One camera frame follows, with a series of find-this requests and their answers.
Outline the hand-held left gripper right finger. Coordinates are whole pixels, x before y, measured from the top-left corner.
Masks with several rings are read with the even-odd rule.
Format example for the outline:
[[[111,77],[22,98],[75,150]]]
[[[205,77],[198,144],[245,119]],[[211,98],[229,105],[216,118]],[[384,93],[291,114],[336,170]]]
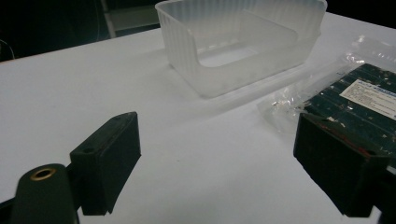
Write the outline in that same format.
[[[391,156],[335,121],[303,113],[293,156],[337,209],[348,217],[368,217],[373,208],[393,216]]]

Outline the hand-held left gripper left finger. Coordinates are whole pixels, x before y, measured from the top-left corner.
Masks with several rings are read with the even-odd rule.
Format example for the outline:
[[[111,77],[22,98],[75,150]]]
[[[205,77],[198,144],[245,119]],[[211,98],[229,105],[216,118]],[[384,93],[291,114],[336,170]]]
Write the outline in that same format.
[[[75,206],[85,216],[111,213],[140,156],[137,114],[108,120],[70,153]]]

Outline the dark green packet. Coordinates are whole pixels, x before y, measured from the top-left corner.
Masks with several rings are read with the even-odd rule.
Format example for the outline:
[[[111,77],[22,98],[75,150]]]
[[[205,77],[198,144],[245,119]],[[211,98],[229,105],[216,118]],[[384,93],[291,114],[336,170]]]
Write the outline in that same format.
[[[258,104],[265,122],[295,133],[316,114],[376,144],[396,174],[396,46],[361,35],[337,59],[304,73]]]

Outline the translucent white plastic bin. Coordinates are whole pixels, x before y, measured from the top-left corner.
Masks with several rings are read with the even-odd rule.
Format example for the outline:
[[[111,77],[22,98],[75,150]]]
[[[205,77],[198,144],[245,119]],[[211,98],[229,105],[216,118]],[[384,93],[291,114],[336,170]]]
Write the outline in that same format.
[[[155,5],[169,63],[208,98],[308,58],[326,0],[166,0]]]

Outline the grey metal stand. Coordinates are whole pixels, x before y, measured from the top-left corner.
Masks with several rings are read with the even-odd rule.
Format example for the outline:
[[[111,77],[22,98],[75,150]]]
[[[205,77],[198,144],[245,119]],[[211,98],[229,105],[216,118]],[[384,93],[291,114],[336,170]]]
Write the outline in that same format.
[[[162,0],[100,0],[111,38],[159,27],[155,5]]]

